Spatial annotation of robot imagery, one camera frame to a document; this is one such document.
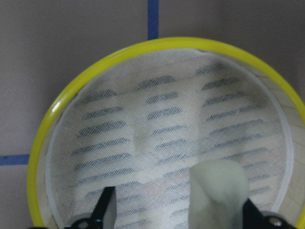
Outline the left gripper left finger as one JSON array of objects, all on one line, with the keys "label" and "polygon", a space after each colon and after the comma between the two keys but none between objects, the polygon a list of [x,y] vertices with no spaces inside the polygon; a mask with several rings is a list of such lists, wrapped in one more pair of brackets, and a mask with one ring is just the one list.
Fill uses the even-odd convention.
[{"label": "left gripper left finger", "polygon": [[113,229],[116,221],[116,188],[105,187],[92,213],[72,217],[65,229]]}]

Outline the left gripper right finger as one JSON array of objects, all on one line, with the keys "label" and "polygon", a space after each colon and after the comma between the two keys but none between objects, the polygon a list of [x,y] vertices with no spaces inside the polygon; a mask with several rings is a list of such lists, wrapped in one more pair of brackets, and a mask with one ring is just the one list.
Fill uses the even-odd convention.
[{"label": "left gripper right finger", "polygon": [[248,199],[242,208],[243,229],[304,229],[305,209],[295,225],[290,224],[283,216],[267,211],[260,211],[256,205]]}]

